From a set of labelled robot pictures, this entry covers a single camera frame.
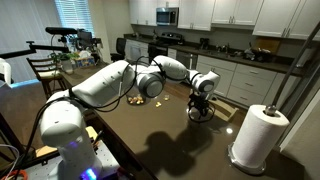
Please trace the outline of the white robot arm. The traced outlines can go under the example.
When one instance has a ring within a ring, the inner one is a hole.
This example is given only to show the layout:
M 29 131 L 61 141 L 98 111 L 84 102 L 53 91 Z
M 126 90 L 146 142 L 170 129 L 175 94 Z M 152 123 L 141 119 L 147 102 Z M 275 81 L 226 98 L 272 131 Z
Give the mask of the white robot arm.
M 167 81 L 185 80 L 200 94 L 201 104 L 205 106 L 220 76 L 212 71 L 202 74 L 173 58 L 158 55 L 147 66 L 116 61 L 80 84 L 53 94 L 38 115 L 43 143 L 56 148 L 61 156 L 48 180 L 98 180 L 102 176 L 103 161 L 96 155 L 86 131 L 85 110 L 102 108 L 132 88 L 147 98 L 154 98 Z

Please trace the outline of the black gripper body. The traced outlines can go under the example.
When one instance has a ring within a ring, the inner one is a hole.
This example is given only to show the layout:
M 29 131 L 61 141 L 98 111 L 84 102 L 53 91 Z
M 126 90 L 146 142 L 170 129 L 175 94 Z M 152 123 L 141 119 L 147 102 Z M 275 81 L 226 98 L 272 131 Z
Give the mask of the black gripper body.
M 206 96 L 203 94 L 191 94 L 188 102 L 188 112 L 195 108 L 201 115 L 207 115 L 211 110 L 209 102 L 206 100 Z

